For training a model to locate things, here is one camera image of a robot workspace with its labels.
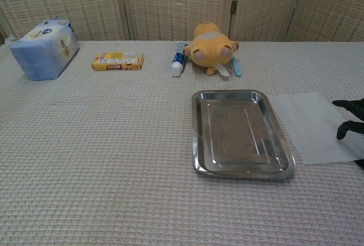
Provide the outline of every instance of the white textured tablecloth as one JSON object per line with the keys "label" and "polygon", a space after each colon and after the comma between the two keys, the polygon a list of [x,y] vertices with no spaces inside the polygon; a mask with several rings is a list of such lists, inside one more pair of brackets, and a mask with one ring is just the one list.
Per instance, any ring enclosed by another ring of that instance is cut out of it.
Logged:
{"label": "white textured tablecloth", "polygon": [[[293,178],[219,179],[195,172],[191,147],[200,90],[364,97],[364,43],[240,43],[243,77],[228,80],[191,63],[172,78],[171,41],[80,47],[53,81],[2,57],[0,243],[364,245],[355,163],[303,165],[291,144]],[[97,52],[116,50],[144,52],[143,69],[92,71]]]}

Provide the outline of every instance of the package of tissues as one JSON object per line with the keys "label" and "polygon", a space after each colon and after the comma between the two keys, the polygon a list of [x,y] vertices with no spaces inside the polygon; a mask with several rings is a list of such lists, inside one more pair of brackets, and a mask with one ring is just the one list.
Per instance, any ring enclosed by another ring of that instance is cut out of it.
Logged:
{"label": "package of tissues", "polygon": [[31,80],[57,78],[78,51],[69,20],[44,20],[10,46],[16,61]]}

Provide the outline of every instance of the small yellow box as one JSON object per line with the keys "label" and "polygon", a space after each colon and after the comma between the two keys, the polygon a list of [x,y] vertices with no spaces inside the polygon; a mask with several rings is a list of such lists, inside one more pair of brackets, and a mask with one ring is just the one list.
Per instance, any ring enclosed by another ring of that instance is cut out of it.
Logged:
{"label": "small yellow box", "polygon": [[96,71],[140,70],[143,60],[143,53],[105,52],[97,55],[92,63],[92,68]]}

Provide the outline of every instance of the stainless steel tray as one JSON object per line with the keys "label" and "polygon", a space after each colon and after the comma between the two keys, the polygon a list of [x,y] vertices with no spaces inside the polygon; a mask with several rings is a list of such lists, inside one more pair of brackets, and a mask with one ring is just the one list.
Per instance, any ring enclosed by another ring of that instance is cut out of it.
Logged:
{"label": "stainless steel tray", "polygon": [[287,178],[295,161],[267,97],[255,90],[200,91],[192,97],[192,145],[200,173]]}

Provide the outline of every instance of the stuffed animal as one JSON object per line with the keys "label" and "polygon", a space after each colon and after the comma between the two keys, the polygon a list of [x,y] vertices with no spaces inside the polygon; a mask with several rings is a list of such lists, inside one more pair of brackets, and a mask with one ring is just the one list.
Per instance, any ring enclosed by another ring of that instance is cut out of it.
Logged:
{"label": "stuffed animal", "polygon": [[210,22],[199,24],[193,37],[192,43],[184,48],[184,54],[191,56],[198,66],[207,68],[209,76],[216,70],[220,73],[221,69],[226,71],[223,65],[231,60],[233,52],[239,48],[238,43],[229,40],[216,24]]}

